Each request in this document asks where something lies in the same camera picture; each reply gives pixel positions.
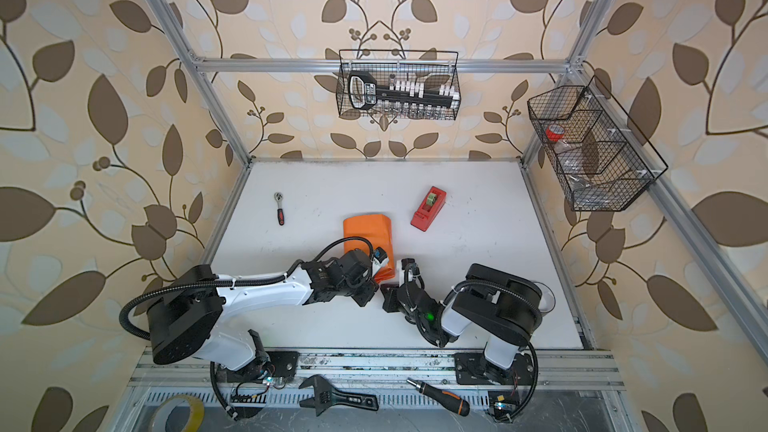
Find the red tape dispenser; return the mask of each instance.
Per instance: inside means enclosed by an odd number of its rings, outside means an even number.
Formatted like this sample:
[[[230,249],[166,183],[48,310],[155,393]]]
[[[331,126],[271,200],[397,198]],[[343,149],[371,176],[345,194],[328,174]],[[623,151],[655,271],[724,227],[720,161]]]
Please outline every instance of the red tape dispenser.
[[[421,206],[418,208],[415,214],[413,214],[413,220],[411,225],[423,230],[429,228],[432,221],[435,220],[440,209],[446,204],[446,193],[437,187],[429,189],[429,193],[424,197]]]

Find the black mounting plate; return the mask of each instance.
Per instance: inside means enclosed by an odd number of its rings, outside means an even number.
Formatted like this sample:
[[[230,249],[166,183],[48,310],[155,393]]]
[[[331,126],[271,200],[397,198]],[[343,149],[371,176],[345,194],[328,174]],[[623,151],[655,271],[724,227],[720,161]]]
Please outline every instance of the black mounting plate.
[[[274,378],[284,378],[286,382],[296,375],[296,366],[299,361],[299,352],[295,350],[268,352],[270,362],[275,366]],[[226,370],[226,382],[238,384],[244,380],[243,376],[235,371]],[[261,384],[262,380],[248,380],[253,384]]]
[[[456,368],[456,383],[459,385],[493,385],[483,372],[485,371],[485,358],[483,353],[460,352],[453,355]],[[532,366],[531,356],[517,354],[512,362],[512,371],[518,376],[518,385],[531,385],[533,373],[528,371]],[[508,374],[508,378],[499,378],[500,385],[514,385],[514,374]]]

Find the brown leaf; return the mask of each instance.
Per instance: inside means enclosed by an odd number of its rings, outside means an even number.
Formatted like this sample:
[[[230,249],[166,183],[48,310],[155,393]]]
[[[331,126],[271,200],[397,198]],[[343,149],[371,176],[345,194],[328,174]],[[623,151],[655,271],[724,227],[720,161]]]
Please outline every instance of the brown leaf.
[[[710,60],[704,52],[681,43],[672,46],[672,63],[677,76],[689,86],[702,83],[710,70]]]
[[[429,49],[427,52],[421,54],[419,60],[437,60],[437,49],[435,47]]]
[[[480,152],[479,150],[470,150],[469,154],[467,155],[467,158],[469,160],[488,160],[491,158],[488,154],[485,152]]]
[[[163,279],[161,279],[159,277],[155,277],[155,278],[153,278],[151,280],[151,282],[149,284],[147,284],[147,287],[144,289],[144,292],[142,292],[142,294],[146,294],[147,292],[156,291],[156,290],[158,290],[159,288],[162,288],[162,287],[163,287]],[[154,304],[156,301],[157,301],[157,299],[141,302],[134,309],[134,317],[136,317],[138,315],[142,315],[144,312],[147,311],[147,309],[149,309],[149,306]]]
[[[216,10],[222,14],[235,15],[244,11],[248,0],[210,0]]]
[[[107,415],[107,409],[109,409],[109,406],[103,405],[86,415],[74,426],[72,432],[96,432],[101,425],[101,421],[104,420],[104,416]]]
[[[224,143],[224,138],[221,136],[221,132],[218,129],[212,129],[205,135],[205,139],[208,141],[211,147],[218,149],[221,144]]]
[[[249,102],[256,101],[256,94],[242,80],[237,81],[237,90],[239,90],[240,94],[248,99]]]
[[[518,84],[517,87],[514,88],[514,91],[512,92],[512,101],[520,100],[520,97],[523,97],[523,95],[528,91],[528,81],[524,80]]]
[[[304,158],[304,156],[301,153],[301,150],[292,150],[290,152],[284,153],[280,158],[288,158],[290,160],[301,160]]]
[[[627,233],[622,228],[612,228],[603,235],[594,246],[594,253],[601,262],[611,264],[619,260],[627,241]]]
[[[592,212],[587,219],[587,237],[592,242],[597,242],[600,237],[613,228],[613,220],[613,212]]]
[[[435,144],[437,139],[439,138],[440,134],[438,132],[429,132],[426,134],[421,134],[413,141],[413,148],[414,149],[426,149],[427,147],[430,147]]]
[[[605,310],[620,321],[624,320],[621,317],[621,309],[619,308],[619,302],[616,300],[616,295],[614,295],[614,291],[610,289],[605,280],[598,282],[598,294],[600,295],[600,301],[605,306]]]
[[[157,204],[144,207],[144,213],[147,215],[147,223],[164,238],[171,238],[176,235],[178,222],[176,215],[166,206]]]
[[[88,117],[96,132],[116,146],[128,132],[128,113],[109,79],[100,75],[88,94]]]
[[[335,24],[346,15],[346,0],[327,0],[322,6],[321,20],[328,24]]]
[[[40,80],[56,82],[64,78],[74,63],[74,42],[54,43],[34,53],[32,68]]]
[[[282,112],[272,112],[271,114],[266,116],[266,123],[277,124],[282,122],[284,117],[285,117],[285,114]]]
[[[672,417],[679,432],[706,432],[706,419],[696,394],[680,394],[672,405]]]
[[[533,60],[533,54],[530,52],[513,53],[510,56],[506,56],[504,60]]]
[[[43,229],[56,213],[49,201],[19,187],[0,187],[0,242],[13,242]]]
[[[641,145],[652,137],[661,120],[661,97],[656,84],[648,77],[640,86],[629,108],[627,126]]]
[[[658,420],[652,413],[646,412],[645,410],[641,410],[640,412],[643,415],[645,427],[648,428],[648,432],[670,432],[670,430],[667,429],[667,426],[664,425],[664,422]]]
[[[694,214],[720,245],[768,242],[768,203],[742,192],[718,192],[694,206]]]
[[[640,18],[643,6],[635,2],[622,4],[608,21],[608,33],[615,36],[627,32]]]
[[[200,218],[200,213],[203,211],[203,193],[198,192],[192,201],[189,211],[187,211],[187,220],[191,223],[196,223]]]
[[[0,20],[13,22],[24,14],[27,9],[27,0],[0,0]]]
[[[273,144],[284,144],[293,140],[293,136],[287,136],[286,134],[269,134],[266,139]]]
[[[504,138],[502,137],[502,134],[497,134],[494,132],[489,134],[480,134],[479,136],[475,136],[475,139],[486,144],[497,144]]]
[[[163,167],[169,176],[179,173],[181,162],[184,160],[184,147],[176,126],[170,126],[163,141]]]
[[[587,0],[581,6],[581,13],[578,16],[578,26],[581,27],[581,25],[584,23],[584,20],[587,18],[587,14],[589,14],[589,8],[591,6],[592,6],[592,1],[591,0]]]
[[[320,86],[331,93],[336,93],[336,86],[339,84],[339,79],[334,76],[315,76],[315,81]]]
[[[179,23],[179,27],[184,27],[184,19],[181,18],[181,11],[179,10],[179,6],[176,5],[175,2],[171,2],[168,4],[170,6],[170,11],[174,13],[174,17],[176,17],[176,21]]]
[[[502,122],[502,116],[497,114],[496,112],[484,112],[482,114],[483,119],[485,119],[487,122],[498,124]]]
[[[159,94],[165,86],[165,66],[153,67],[147,74],[147,97]]]
[[[541,12],[547,6],[547,0],[509,0],[517,12],[534,14]]]
[[[566,198],[563,199],[563,211],[565,212],[565,218],[568,220],[568,223],[571,224],[571,227],[575,226],[576,222],[578,222],[578,217]]]
[[[181,101],[187,103],[187,76],[182,69],[174,71],[174,81],[176,82],[176,91],[179,93]]]
[[[734,26],[744,13],[746,0],[715,0],[715,14],[723,24]]]
[[[96,300],[106,281],[107,278],[101,272],[80,272],[57,285],[43,297],[24,317],[22,323],[51,325],[67,320]]]
[[[133,32],[149,32],[152,28],[149,15],[147,15],[147,13],[144,12],[144,9],[135,2],[130,0],[117,0],[110,4],[109,8],[112,9],[112,14]]]
[[[446,83],[450,79],[451,76],[445,73],[432,74],[424,80],[424,88],[428,90],[439,89],[442,84]]]
[[[408,153],[408,148],[406,147],[406,144],[402,142],[394,142],[392,140],[389,141],[389,151],[395,156],[403,158]]]
[[[358,109],[349,109],[341,112],[339,116],[344,120],[358,120],[360,118],[360,111]]]
[[[411,13],[421,22],[437,22],[437,11],[431,0],[411,0]]]
[[[342,149],[357,149],[357,142],[355,142],[355,139],[351,138],[350,136],[332,133],[331,140],[333,140],[333,143]]]
[[[610,98],[611,84],[610,75],[608,72],[602,69],[594,70],[594,84],[598,90],[605,96],[606,99]]]
[[[365,157],[376,157],[379,155],[379,151],[382,149],[382,143],[380,140],[375,142],[368,142],[365,147],[362,148],[362,154]]]
[[[59,432],[72,416],[72,396],[66,389],[49,387],[32,418],[32,432]]]
[[[581,163],[584,173],[592,177],[600,169],[600,146],[590,130],[581,143]]]
[[[153,261],[165,254],[165,239],[149,226],[130,226],[130,238],[142,258]]]
[[[707,332],[717,329],[712,317],[682,285],[665,275],[652,275],[648,294],[668,318],[685,328]]]

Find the tape roll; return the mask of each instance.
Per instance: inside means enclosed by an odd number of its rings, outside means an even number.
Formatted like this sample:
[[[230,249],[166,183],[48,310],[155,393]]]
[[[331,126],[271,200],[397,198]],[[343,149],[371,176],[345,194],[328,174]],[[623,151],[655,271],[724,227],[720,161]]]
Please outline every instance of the tape roll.
[[[154,412],[154,414],[152,414],[149,431],[165,432],[165,426],[168,422],[170,413],[184,402],[187,402],[190,406],[190,416],[187,419],[187,423],[181,429],[181,432],[197,432],[197,429],[199,429],[200,425],[203,423],[205,406],[203,405],[202,400],[186,394],[175,395],[172,398],[166,399],[165,402],[160,404],[158,409]]]

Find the screwdriver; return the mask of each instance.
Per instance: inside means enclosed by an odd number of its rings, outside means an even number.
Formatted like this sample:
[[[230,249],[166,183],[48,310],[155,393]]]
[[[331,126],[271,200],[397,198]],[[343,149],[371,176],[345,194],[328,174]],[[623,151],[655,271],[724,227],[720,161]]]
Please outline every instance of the screwdriver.
[[[407,379],[407,382],[413,387],[418,389],[420,394],[435,399],[438,404],[447,408],[454,414],[459,414],[462,417],[469,415],[469,403],[447,390],[440,390],[429,385],[427,382],[420,382],[418,380]]]

